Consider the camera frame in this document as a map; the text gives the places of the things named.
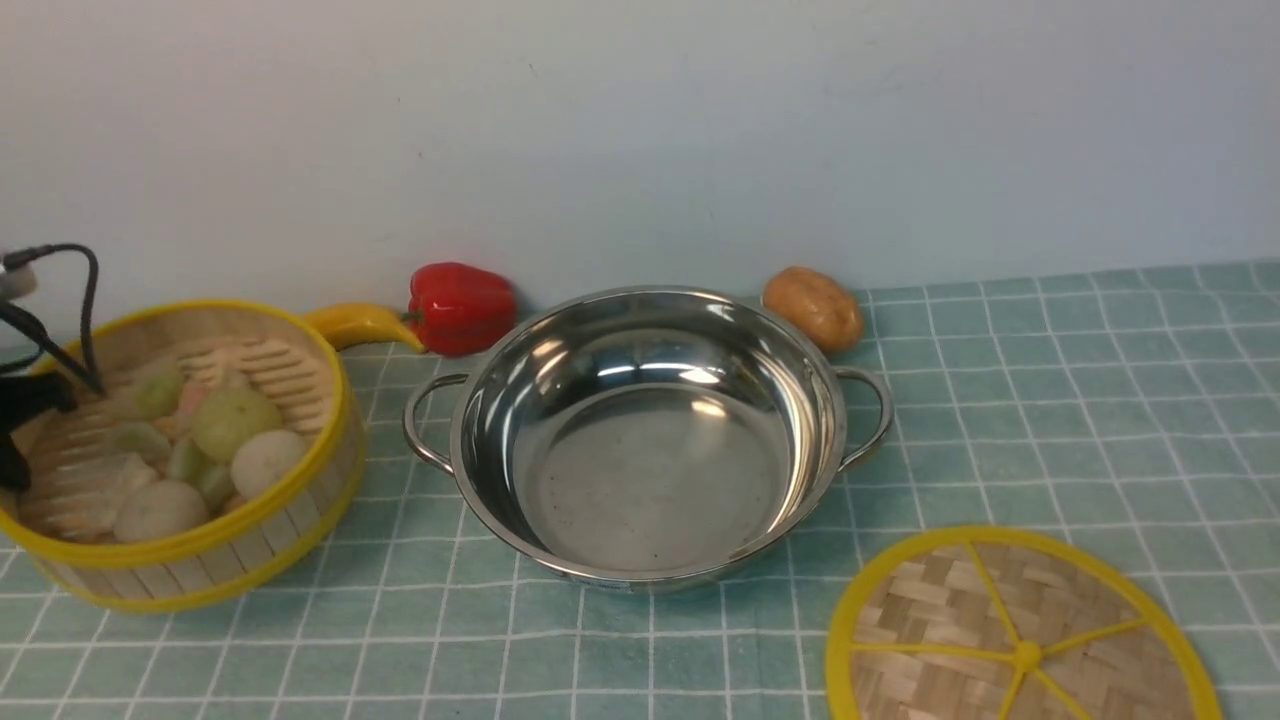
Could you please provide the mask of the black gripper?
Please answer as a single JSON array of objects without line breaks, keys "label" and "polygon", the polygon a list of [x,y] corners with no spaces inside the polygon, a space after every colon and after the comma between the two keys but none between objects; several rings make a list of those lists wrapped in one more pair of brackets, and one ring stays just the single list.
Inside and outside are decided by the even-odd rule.
[{"label": "black gripper", "polygon": [[76,387],[63,374],[1,377],[1,488],[24,493],[31,488],[31,469],[12,434],[46,413],[73,413],[79,404]]}]

